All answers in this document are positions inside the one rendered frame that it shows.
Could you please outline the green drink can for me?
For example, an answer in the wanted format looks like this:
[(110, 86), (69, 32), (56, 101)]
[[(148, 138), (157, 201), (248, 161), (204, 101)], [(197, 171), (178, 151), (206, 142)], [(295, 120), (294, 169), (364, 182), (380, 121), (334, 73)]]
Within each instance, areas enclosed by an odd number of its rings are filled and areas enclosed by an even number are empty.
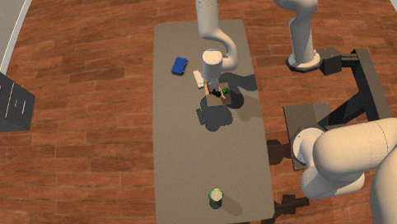
[(209, 198), (213, 202), (219, 202), (223, 198), (223, 192), (220, 189), (213, 189), (213, 190), (211, 190), (211, 192), (209, 194)]

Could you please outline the green die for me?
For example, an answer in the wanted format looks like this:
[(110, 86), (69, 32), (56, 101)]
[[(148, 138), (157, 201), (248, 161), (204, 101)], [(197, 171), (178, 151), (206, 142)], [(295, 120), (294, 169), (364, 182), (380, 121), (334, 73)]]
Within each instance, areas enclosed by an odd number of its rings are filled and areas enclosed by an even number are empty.
[(222, 92), (223, 92), (223, 95), (225, 95), (225, 94), (228, 94), (228, 88), (227, 87), (224, 87), (224, 88), (222, 88)]

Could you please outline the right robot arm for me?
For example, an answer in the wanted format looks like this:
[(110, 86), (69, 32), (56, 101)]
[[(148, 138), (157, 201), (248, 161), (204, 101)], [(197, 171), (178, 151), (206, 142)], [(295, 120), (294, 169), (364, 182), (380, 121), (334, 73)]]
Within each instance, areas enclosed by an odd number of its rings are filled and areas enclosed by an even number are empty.
[[(318, 0), (273, 0), (279, 7), (297, 13), (289, 23), (292, 52), (288, 62), (294, 68), (311, 68), (320, 61), (320, 56), (313, 51), (311, 35), (311, 17), (318, 6)], [(203, 53), (203, 71), (194, 71), (198, 89), (203, 89), (205, 82), (217, 81), (221, 72), (237, 69), (238, 58), (234, 42), (219, 27), (217, 0), (195, 0), (198, 32), (201, 38), (215, 40), (224, 44), (227, 54), (217, 49), (207, 49)], [(296, 18), (296, 19), (295, 19)]]

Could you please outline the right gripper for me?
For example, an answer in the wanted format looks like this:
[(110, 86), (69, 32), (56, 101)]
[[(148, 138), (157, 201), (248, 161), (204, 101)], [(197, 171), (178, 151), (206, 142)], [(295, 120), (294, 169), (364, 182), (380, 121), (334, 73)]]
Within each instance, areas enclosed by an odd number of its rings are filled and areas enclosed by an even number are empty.
[(207, 88), (209, 88), (209, 95), (213, 94), (216, 96), (216, 91), (219, 91), (219, 80), (207, 82)]

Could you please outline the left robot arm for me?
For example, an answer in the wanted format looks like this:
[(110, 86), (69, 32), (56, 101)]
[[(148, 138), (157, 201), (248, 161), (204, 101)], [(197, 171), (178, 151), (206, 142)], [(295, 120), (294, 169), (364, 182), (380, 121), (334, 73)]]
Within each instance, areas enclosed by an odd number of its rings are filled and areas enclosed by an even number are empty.
[(325, 133), (307, 128), (297, 134), (292, 149), (308, 168), (301, 191), (309, 199), (355, 193), (364, 184), (363, 171), (377, 169), (369, 197), (372, 224), (397, 224), (397, 118)]

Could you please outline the tan flat mat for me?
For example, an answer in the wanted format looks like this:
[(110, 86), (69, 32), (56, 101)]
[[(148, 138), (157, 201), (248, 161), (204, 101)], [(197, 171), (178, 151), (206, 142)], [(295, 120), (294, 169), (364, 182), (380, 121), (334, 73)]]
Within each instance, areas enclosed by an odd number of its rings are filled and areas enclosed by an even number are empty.
[(206, 92), (208, 107), (219, 106), (219, 105), (231, 105), (230, 91), (228, 94), (223, 95), (222, 88), (224, 88), (224, 87), (228, 87), (228, 90), (229, 90), (228, 82), (219, 83), (219, 89), (221, 90), (222, 95), (219, 97), (216, 97), (213, 94), (209, 95), (207, 85), (205, 85), (205, 92)]

